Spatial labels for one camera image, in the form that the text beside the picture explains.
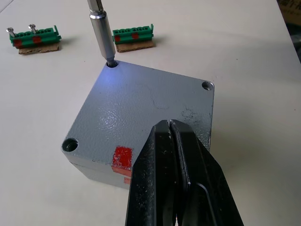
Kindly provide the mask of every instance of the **white table surface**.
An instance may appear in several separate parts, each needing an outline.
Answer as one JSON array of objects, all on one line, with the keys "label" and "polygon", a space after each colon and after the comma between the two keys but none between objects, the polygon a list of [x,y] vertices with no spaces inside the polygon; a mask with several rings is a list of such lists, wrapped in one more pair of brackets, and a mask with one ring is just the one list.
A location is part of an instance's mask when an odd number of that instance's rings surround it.
[{"label": "white table surface", "polygon": [[[212,81],[211,153],[245,226],[301,222],[301,65],[275,0],[103,0],[111,29],[154,24],[116,59]],[[5,29],[57,25],[62,50],[18,55]],[[128,190],[88,180],[60,145],[105,60],[85,0],[0,13],[0,225],[122,226]]]}]

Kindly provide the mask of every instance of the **cardboard piece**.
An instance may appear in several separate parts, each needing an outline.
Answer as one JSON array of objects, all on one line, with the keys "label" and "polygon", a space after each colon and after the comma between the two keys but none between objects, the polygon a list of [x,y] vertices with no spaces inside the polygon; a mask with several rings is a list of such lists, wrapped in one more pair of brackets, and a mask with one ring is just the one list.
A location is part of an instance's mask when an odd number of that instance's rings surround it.
[{"label": "cardboard piece", "polygon": [[134,51],[134,50],[138,50],[138,49],[143,49],[143,48],[152,48],[154,46],[155,46],[155,44],[153,43],[153,41],[148,40],[148,41],[118,44],[118,45],[116,45],[116,48],[117,48],[117,52],[123,53],[123,52],[129,52],[129,51]]},{"label": "cardboard piece", "polygon": [[301,26],[301,0],[278,0],[278,5],[286,23]]},{"label": "cardboard piece", "polygon": [[42,45],[33,48],[21,48],[19,54],[32,54],[32,53],[47,53],[59,50],[59,42],[50,45]]}]

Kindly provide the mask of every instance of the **screw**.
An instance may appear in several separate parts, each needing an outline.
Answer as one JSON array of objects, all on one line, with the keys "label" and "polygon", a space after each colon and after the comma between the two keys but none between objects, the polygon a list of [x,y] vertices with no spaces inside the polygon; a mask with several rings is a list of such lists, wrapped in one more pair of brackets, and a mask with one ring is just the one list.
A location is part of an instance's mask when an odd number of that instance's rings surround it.
[{"label": "screw", "polygon": [[32,30],[32,33],[34,33],[34,34],[36,34],[36,33],[37,33],[37,30],[36,30],[36,25],[34,25],[34,24],[30,24],[30,25],[28,26],[28,28],[30,28],[30,29]]},{"label": "screw", "polygon": [[6,31],[11,35],[11,37],[14,38],[16,36],[12,27],[9,27],[8,29],[6,29]]}]

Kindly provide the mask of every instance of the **table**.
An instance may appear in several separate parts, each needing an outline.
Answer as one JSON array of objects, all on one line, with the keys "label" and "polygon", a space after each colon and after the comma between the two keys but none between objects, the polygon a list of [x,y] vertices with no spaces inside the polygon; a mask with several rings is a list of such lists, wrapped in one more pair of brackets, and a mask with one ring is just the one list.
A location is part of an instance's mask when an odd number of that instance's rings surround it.
[{"label": "table", "polygon": [[[297,226],[301,65],[277,2],[103,0],[111,29],[154,24],[156,47],[116,59],[212,81],[211,153],[245,226]],[[5,29],[57,25],[61,51],[18,55]],[[0,13],[0,224],[124,225],[128,190],[60,151],[105,60],[85,0],[14,0]]]}]

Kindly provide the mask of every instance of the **terminal block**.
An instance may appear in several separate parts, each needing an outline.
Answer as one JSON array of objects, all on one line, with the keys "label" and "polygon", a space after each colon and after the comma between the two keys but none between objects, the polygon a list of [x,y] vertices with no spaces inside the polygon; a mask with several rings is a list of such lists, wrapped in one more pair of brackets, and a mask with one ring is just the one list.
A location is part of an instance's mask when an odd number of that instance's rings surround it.
[{"label": "terminal block", "polygon": [[113,40],[116,45],[151,40],[154,36],[153,30],[153,24],[151,24],[150,27],[145,26],[113,30]]},{"label": "terminal block", "polygon": [[56,26],[54,26],[54,29],[51,27],[39,30],[35,29],[34,24],[29,25],[29,27],[31,28],[31,31],[20,33],[14,33],[14,30],[12,28],[7,29],[10,42],[17,49],[33,48],[41,44],[53,44],[59,42],[62,38],[59,35]]}]

